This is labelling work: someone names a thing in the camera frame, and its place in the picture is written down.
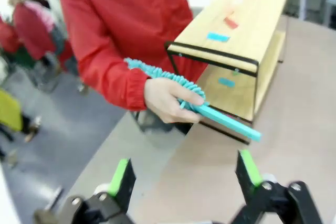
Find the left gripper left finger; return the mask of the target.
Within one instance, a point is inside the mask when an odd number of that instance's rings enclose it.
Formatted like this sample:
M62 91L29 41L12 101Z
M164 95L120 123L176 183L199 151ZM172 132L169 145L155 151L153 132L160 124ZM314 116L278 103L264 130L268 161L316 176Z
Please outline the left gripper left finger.
M66 199L58 214L37 209L34 223L134 223L127 214L136 176L130 159L121 159L110 183L89 198Z

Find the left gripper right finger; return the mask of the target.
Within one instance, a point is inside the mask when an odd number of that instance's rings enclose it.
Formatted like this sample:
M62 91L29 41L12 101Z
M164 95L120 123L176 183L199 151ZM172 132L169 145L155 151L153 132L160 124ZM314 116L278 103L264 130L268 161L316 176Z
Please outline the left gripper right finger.
M306 183L291 182L287 187L263 180L249 150L237 155L236 176L245 205L232 223L260 223L264 214L276 214L282 223L319 223L322 219Z

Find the person's right hand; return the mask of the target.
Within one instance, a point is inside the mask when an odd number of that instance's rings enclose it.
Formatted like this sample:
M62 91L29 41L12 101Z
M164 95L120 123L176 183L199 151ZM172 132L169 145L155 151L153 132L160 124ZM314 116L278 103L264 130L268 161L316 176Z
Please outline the person's right hand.
M164 123L198 123L202 116L180 108L178 99L202 105L204 99L168 78L148 79L144 86L145 105Z

